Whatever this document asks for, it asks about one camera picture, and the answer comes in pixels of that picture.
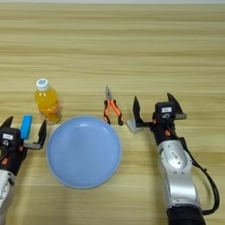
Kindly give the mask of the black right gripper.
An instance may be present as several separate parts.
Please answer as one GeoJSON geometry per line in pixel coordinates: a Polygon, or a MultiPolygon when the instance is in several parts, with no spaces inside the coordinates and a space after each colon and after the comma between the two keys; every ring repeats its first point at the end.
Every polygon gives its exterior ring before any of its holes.
{"type": "Polygon", "coordinates": [[[141,109],[138,98],[134,97],[133,114],[135,125],[137,127],[148,127],[155,137],[156,145],[159,145],[164,141],[177,140],[178,136],[175,131],[174,121],[185,120],[187,118],[186,114],[183,113],[183,110],[175,97],[172,94],[167,93],[167,98],[171,103],[173,112],[175,114],[159,114],[154,112],[152,121],[144,122],[140,116],[141,109]]]}

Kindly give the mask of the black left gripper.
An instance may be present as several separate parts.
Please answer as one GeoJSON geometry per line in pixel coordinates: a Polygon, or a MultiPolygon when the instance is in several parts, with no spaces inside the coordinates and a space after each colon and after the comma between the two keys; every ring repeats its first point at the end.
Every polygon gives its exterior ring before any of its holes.
{"type": "MultiPolygon", "coordinates": [[[[10,116],[4,121],[0,127],[10,127],[13,117],[10,116]]],[[[40,150],[40,146],[43,146],[47,137],[47,121],[44,120],[39,131],[38,143],[23,143],[17,147],[0,147],[0,170],[9,171],[13,175],[17,176],[21,164],[26,158],[27,150],[34,149],[40,150]]]]}

